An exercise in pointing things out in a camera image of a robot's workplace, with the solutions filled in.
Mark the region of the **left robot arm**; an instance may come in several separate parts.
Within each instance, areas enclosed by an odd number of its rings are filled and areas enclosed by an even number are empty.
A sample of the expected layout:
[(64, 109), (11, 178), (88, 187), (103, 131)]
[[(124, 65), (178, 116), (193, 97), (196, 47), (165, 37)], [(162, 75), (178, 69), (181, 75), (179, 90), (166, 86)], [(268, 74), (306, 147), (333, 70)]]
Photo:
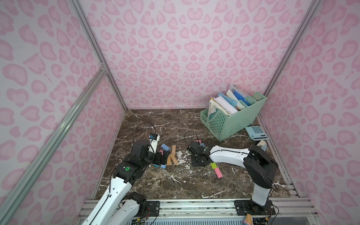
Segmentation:
[(159, 140), (160, 136), (153, 134), (149, 140), (133, 144), (131, 153), (112, 172), (107, 190), (84, 219), (84, 225), (127, 225), (135, 217), (159, 216), (159, 201), (147, 202), (144, 195), (129, 192), (155, 159)]

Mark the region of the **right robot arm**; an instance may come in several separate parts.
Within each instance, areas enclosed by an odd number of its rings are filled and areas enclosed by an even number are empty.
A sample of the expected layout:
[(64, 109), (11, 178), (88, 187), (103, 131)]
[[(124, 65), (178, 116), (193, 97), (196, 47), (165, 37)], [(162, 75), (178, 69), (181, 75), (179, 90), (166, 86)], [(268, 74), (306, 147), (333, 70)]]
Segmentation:
[(193, 141), (188, 147), (192, 162), (197, 167), (211, 163), (227, 163), (245, 168), (254, 182), (251, 204), (264, 207), (273, 189), (278, 163), (261, 147), (252, 145), (249, 149), (232, 149), (218, 145), (204, 147)]

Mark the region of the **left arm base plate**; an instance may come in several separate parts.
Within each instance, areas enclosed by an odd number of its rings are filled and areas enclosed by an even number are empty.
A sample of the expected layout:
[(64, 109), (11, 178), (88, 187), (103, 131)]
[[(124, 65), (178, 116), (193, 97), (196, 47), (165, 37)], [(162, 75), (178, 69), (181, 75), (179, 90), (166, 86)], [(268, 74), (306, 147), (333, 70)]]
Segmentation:
[(155, 217), (159, 216), (160, 201), (147, 201), (138, 203), (133, 199), (127, 199), (119, 210), (123, 216), (134, 217)]

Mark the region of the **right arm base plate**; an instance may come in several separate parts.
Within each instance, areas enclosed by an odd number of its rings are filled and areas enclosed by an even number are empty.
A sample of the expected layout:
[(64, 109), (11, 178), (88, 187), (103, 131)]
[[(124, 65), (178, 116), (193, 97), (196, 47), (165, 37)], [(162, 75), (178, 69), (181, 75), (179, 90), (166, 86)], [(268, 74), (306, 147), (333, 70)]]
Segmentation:
[(236, 200), (234, 206), (238, 216), (273, 216), (276, 215), (276, 211), (272, 204), (272, 201), (267, 199), (264, 206), (260, 206), (252, 199), (250, 200)]

